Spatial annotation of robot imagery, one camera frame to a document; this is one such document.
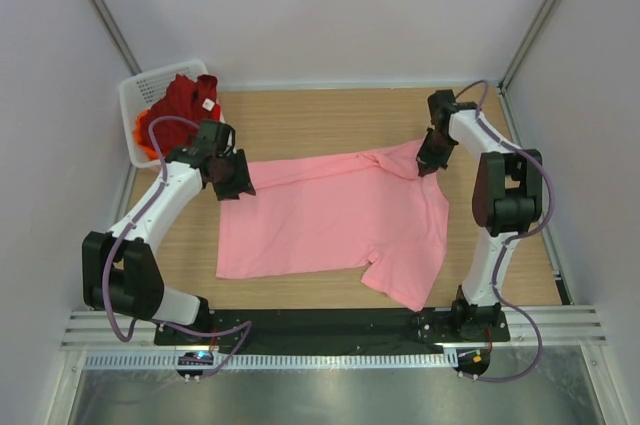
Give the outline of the right aluminium frame post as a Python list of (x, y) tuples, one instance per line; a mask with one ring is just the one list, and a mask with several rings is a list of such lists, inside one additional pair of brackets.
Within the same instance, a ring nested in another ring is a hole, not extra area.
[(513, 58), (509, 62), (503, 77), (498, 83), (498, 90), (501, 95), (506, 94), (508, 88), (512, 84), (517, 73), (533, 49), (536, 41), (543, 33), (561, 1), (562, 0), (543, 0), (541, 2), (526, 33), (520, 41)]

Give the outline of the pink t shirt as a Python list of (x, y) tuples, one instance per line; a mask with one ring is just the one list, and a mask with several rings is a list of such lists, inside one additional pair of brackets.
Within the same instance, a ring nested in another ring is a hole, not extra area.
[(420, 145), (251, 163), (255, 195), (221, 205), (217, 277), (362, 268), (362, 284), (421, 310), (444, 263), (449, 203), (435, 175), (419, 175)]

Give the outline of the dark red t shirt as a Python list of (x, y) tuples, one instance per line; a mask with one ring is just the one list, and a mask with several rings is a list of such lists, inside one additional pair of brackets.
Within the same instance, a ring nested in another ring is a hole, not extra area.
[[(217, 93), (218, 79), (203, 74), (196, 80), (177, 74), (165, 95), (150, 108), (151, 122), (163, 116), (176, 116), (200, 124), (203, 119), (219, 120), (221, 107)], [(165, 121), (154, 127), (154, 135), (163, 156), (174, 147), (184, 145), (195, 129), (179, 121)]]

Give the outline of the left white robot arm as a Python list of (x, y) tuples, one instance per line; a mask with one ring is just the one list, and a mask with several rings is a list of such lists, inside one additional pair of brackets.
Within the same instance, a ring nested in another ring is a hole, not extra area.
[(185, 145), (159, 155), (160, 172), (138, 203), (106, 232), (90, 232), (82, 243), (82, 290), (86, 305), (105, 312), (116, 338), (129, 342), (118, 316), (167, 328), (172, 339), (199, 345), (222, 337), (208, 301), (167, 286), (155, 253), (184, 207), (206, 187), (220, 201), (256, 193), (235, 129), (204, 119)]

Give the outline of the aluminium frame post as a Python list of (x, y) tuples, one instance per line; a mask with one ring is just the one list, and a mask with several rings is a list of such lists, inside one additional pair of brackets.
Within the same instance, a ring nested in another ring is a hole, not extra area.
[(526, 33), (520, 41), (513, 58), (509, 62), (503, 77), (498, 83), (498, 90), (501, 95), (506, 94), (508, 88), (512, 84), (517, 73), (533, 49), (536, 41), (543, 33), (561, 1), (562, 0), (543, 0), (541, 2)]
[(142, 69), (120, 30), (105, 0), (88, 0), (96, 13), (116, 52), (132, 75), (139, 74)]

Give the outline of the left aluminium frame post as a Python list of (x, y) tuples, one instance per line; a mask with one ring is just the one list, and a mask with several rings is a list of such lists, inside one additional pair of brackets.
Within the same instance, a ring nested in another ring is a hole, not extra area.
[(139, 74), (142, 69), (120, 30), (105, 0), (88, 0), (96, 13), (116, 52), (132, 75)]

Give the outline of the white plastic laundry basket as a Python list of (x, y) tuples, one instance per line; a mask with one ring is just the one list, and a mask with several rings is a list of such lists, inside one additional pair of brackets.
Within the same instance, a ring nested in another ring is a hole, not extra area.
[(137, 116), (165, 95), (168, 85), (177, 74), (185, 75), (191, 80), (196, 80), (198, 76), (203, 74), (212, 75), (207, 71), (202, 61), (190, 60), (137, 74), (119, 85), (120, 108), (129, 158), (137, 168), (157, 168), (160, 166), (159, 157), (163, 155), (154, 135), (154, 127), (157, 124), (171, 120), (179, 121), (191, 125), (196, 133), (196, 126), (199, 124), (182, 117), (163, 116), (153, 120), (149, 126), (152, 145), (158, 154), (156, 160), (149, 160), (134, 142), (133, 130)]

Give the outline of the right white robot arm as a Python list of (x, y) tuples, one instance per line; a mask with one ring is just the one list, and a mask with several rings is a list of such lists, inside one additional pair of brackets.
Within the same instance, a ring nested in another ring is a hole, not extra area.
[(448, 310), (425, 309), (422, 337), (436, 342), (508, 340), (502, 287), (516, 246), (542, 215), (542, 157), (521, 150), (489, 125), (478, 104), (460, 102), (451, 90), (427, 99), (431, 126), (416, 156), (425, 177), (446, 169), (454, 148), (477, 162), (471, 200), (479, 228), (470, 270)]

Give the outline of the orange t shirt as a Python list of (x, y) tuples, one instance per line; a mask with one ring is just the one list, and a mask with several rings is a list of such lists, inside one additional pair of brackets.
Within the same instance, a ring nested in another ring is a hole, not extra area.
[(146, 155), (146, 157), (153, 161), (158, 158), (158, 154), (155, 151), (152, 141), (149, 135), (149, 125), (151, 123), (150, 110), (144, 110), (141, 112), (135, 122), (135, 128), (133, 130), (134, 142), (138, 148)]

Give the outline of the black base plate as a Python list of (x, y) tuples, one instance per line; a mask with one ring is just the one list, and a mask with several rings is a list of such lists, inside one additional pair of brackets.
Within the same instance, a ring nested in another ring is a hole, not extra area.
[(403, 308), (218, 310), (210, 330), (252, 323), (241, 354), (274, 356), (390, 356), (437, 353), (445, 343), (504, 343), (503, 311), (466, 322), (451, 309)]

